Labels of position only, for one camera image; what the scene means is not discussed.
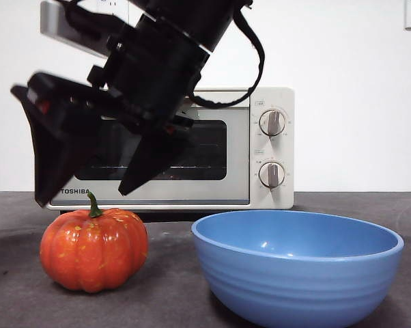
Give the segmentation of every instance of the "control panel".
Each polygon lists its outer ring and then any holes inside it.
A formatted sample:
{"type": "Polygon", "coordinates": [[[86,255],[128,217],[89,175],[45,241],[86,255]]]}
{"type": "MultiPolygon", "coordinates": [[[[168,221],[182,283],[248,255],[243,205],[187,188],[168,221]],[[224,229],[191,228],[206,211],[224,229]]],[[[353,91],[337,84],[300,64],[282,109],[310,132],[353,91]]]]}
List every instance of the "control panel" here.
{"type": "Polygon", "coordinates": [[[258,88],[251,96],[250,199],[256,208],[294,205],[294,92],[258,88]]]}

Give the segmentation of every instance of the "bowl rim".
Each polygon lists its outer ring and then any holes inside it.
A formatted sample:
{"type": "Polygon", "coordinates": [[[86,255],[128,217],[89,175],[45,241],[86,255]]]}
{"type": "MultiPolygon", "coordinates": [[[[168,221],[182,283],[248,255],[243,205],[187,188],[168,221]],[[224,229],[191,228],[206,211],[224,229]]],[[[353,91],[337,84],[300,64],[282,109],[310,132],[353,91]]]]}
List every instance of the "bowl rim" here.
{"type": "Polygon", "coordinates": [[[255,255],[255,256],[261,256],[264,258],[279,258],[283,260],[292,260],[292,261],[309,261],[309,262],[353,262],[353,261],[365,261],[365,260],[373,260],[375,258],[384,258],[390,255],[393,255],[397,252],[400,252],[403,247],[404,247],[404,240],[402,237],[396,233],[395,231],[388,229],[384,226],[380,226],[378,224],[364,221],[361,219],[353,219],[351,217],[344,217],[341,215],[333,215],[333,214],[326,214],[326,213],[317,213],[317,212],[308,212],[308,211],[301,211],[301,210],[234,210],[234,211],[227,211],[227,212],[221,212],[221,213],[215,213],[212,215],[207,215],[206,217],[203,217],[201,219],[196,220],[192,226],[191,226],[191,231],[192,233],[199,239],[215,245],[217,247],[221,247],[223,249],[228,249],[230,251],[235,251],[238,253],[243,253],[243,254],[250,254],[250,255],[255,255]],[[337,257],[328,257],[328,256],[286,256],[285,254],[272,254],[272,253],[266,253],[262,251],[253,251],[251,249],[246,249],[242,247],[236,247],[232,246],[229,244],[225,243],[220,243],[218,241],[214,241],[213,239],[210,239],[204,235],[202,235],[198,229],[197,226],[200,224],[202,221],[205,221],[206,219],[210,217],[216,217],[216,216],[221,216],[221,215],[226,215],[228,213],[237,213],[237,212],[276,212],[276,213],[286,213],[290,215],[294,214],[309,214],[309,215],[319,215],[321,217],[336,217],[339,219],[345,219],[345,220],[350,220],[350,221],[358,221],[364,224],[368,224],[373,227],[377,227],[379,229],[385,230],[389,234],[393,235],[397,239],[397,244],[390,248],[387,249],[386,251],[381,251],[378,253],[373,253],[373,254],[365,254],[365,255],[356,255],[356,256],[337,256],[337,257]]]}

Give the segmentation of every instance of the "toaster oven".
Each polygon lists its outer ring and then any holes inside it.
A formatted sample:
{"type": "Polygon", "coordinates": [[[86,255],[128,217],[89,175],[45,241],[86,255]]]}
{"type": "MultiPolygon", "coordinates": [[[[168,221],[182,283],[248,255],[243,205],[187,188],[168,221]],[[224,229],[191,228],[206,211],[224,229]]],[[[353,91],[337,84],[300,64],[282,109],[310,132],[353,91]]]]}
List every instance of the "toaster oven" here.
{"type": "MultiPolygon", "coordinates": [[[[228,102],[246,90],[195,93],[228,102]]],[[[190,146],[168,170],[127,196],[117,188],[139,142],[120,123],[104,118],[98,149],[51,200],[53,210],[88,208],[92,191],[101,208],[143,211],[285,209],[294,204],[294,92],[258,87],[226,109],[186,105],[194,119],[190,146]]]]}

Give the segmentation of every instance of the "blue bowl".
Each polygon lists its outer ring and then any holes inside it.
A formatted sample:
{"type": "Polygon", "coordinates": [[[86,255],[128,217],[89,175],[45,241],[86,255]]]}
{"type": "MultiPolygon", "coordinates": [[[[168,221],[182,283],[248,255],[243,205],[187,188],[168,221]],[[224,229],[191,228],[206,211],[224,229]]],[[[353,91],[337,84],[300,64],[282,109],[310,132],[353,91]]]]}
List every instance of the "blue bowl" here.
{"type": "Polygon", "coordinates": [[[203,274],[230,310],[265,327],[342,328],[382,302],[403,239],[318,213],[248,210],[192,226],[203,274]]]}

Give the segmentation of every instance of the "black strap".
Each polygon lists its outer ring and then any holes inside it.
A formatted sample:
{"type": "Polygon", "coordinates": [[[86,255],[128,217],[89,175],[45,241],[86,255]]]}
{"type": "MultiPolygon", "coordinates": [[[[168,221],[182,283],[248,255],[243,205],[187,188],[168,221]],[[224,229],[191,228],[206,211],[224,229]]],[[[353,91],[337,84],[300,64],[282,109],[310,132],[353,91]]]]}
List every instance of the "black strap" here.
{"type": "Polygon", "coordinates": [[[219,108],[234,106],[238,103],[241,103],[243,100],[247,99],[254,92],[263,74],[263,68],[265,64],[265,51],[263,50],[263,46],[261,45],[259,38],[255,35],[254,31],[249,27],[247,21],[245,20],[245,17],[243,17],[242,7],[234,11],[233,20],[236,26],[238,27],[238,29],[251,41],[251,43],[255,47],[255,50],[257,50],[257,53],[259,54],[259,60],[260,60],[259,74],[257,75],[257,79],[255,80],[253,86],[248,88],[248,91],[245,95],[243,95],[241,98],[235,101],[227,102],[227,103],[213,102],[211,100],[206,100],[206,99],[201,98],[200,96],[196,96],[193,94],[194,88],[197,82],[199,81],[199,79],[201,78],[201,75],[199,74],[198,78],[195,79],[194,83],[192,83],[193,85],[189,89],[188,97],[190,98],[191,101],[193,101],[195,104],[201,107],[219,109],[219,108]]]}

